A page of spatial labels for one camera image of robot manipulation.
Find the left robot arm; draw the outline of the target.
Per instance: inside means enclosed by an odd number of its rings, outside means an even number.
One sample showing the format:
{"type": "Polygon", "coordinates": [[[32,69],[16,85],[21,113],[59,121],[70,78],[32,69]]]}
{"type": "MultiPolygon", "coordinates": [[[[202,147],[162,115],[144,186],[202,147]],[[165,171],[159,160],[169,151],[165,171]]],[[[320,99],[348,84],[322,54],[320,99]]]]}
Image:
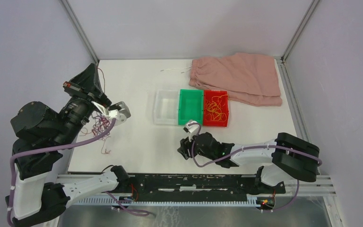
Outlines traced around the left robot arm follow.
{"type": "Polygon", "coordinates": [[[64,82],[63,88],[70,100],[60,112],[32,101],[10,121],[17,136],[10,158],[10,194],[6,197],[7,221],[12,227],[50,221],[84,198],[114,189],[125,192],[130,186],[129,175],[122,166],[113,166],[108,172],[75,183],[46,180],[62,158],[62,150],[92,143],[130,117],[124,102],[113,104],[104,93],[95,64],[64,82]],[[109,120],[109,129],[95,138],[75,142],[95,111],[109,120]]]}

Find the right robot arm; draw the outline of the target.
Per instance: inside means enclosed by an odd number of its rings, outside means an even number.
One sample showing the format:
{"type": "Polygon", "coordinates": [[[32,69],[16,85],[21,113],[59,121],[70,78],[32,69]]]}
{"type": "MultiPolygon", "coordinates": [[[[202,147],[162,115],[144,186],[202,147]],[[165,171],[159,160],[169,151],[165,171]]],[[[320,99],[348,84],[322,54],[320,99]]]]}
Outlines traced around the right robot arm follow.
{"type": "Polygon", "coordinates": [[[209,159],[199,167],[212,163],[223,168],[259,164],[254,187],[260,193],[291,179],[315,182],[318,166],[322,164],[316,145],[285,132],[273,140],[252,145],[219,142],[205,132],[182,139],[177,151],[186,160],[197,156],[209,159]]]}

